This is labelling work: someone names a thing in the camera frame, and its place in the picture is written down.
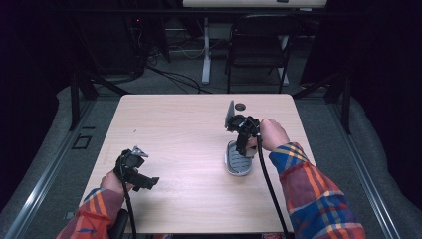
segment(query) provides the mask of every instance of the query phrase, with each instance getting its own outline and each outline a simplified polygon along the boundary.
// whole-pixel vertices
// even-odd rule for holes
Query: shirt sleeve
[[[124,198],[112,190],[94,189],[57,238],[108,238],[107,231],[123,202]]]
[[[344,194],[298,143],[279,146],[269,158],[279,173],[296,238],[365,238]]]

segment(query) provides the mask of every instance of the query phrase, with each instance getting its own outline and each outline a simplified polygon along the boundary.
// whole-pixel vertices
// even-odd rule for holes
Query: wire
[[[177,73],[170,73],[170,72],[165,72],[165,71],[161,71],[158,70],[156,68],[150,67],[150,66],[146,66],[149,70],[162,75],[164,77],[166,77],[167,79],[169,79],[170,81],[172,81],[180,90],[182,90],[183,92],[185,92],[186,94],[188,93],[186,90],[182,89],[177,83],[186,85],[190,88],[193,88],[195,90],[197,90],[197,94],[200,93],[207,93],[207,94],[212,94],[211,92],[205,91],[203,90],[199,84],[192,78],[189,78],[187,76],[183,76],[181,74],[177,74]]]
[[[123,191],[124,191],[124,198],[126,199],[127,211],[130,217],[130,227],[132,229],[132,236],[133,236],[133,239],[136,239],[136,224],[134,223],[133,208],[131,206],[129,192],[127,191],[126,182],[124,180],[124,170],[123,170],[122,160],[120,160],[120,176],[121,176],[121,179],[120,179],[121,186],[123,187]]]
[[[255,123],[252,120],[250,120],[249,118],[246,118],[246,120],[249,121],[255,127],[255,130],[257,131],[258,155],[260,157],[260,163],[261,163],[261,167],[263,169],[264,178],[265,178],[265,181],[267,182],[268,190],[270,191],[270,195],[271,195],[271,198],[273,199],[274,206],[276,207],[277,214],[279,215],[280,222],[282,223],[283,232],[285,234],[285,237],[290,238],[289,232],[288,232],[288,227],[286,226],[285,218],[283,217],[282,210],[280,209],[280,205],[279,205],[279,202],[277,200],[276,193],[274,192],[273,185],[271,184],[270,176],[268,175],[268,172],[267,172],[267,167],[265,166],[260,127],[258,125],[255,125]]]

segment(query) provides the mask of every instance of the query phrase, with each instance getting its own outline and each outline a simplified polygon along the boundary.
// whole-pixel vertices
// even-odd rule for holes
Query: plaid shirt
[[[94,189],[57,238],[108,238],[107,231],[123,202],[124,198],[114,191]]]
[[[307,159],[297,143],[279,146],[270,160],[280,175],[296,238],[364,238],[340,189]]]

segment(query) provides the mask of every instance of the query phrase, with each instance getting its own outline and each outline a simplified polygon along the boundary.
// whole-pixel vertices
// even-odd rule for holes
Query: table surface
[[[119,102],[84,195],[100,185],[123,150],[138,145],[149,155],[139,173],[160,179],[152,190],[129,193],[137,232],[283,231],[258,155],[246,176],[233,176],[225,168],[227,144],[238,135],[224,128],[232,100],[246,105],[236,115],[277,120],[315,163],[289,95],[128,95]],[[288,230],[293,231],[268,154],[264,150],[268,173]]]
[[[324,8],[326,0],[183,0],[184,7],[196,8]]]

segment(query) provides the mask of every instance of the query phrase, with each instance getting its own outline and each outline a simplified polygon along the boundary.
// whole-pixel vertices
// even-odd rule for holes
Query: hand
[[[123,186],[121,185],[121,181],[117,178],[117,176],[112,171],[103,177],[100,187],[115,191],[118,194],[124,196],[124,190],[123,190]],[[126,188],[127,188],[127,191],[131,191],[133,189],[133,185],[127,183]]]
[[[289,143],[289,137],[282,126],[273,119],[262,119],[260,123],[260,133],[263,149],[273,151],[277,147]],[[257,139],[248,141],[246,147],[257,145]]]

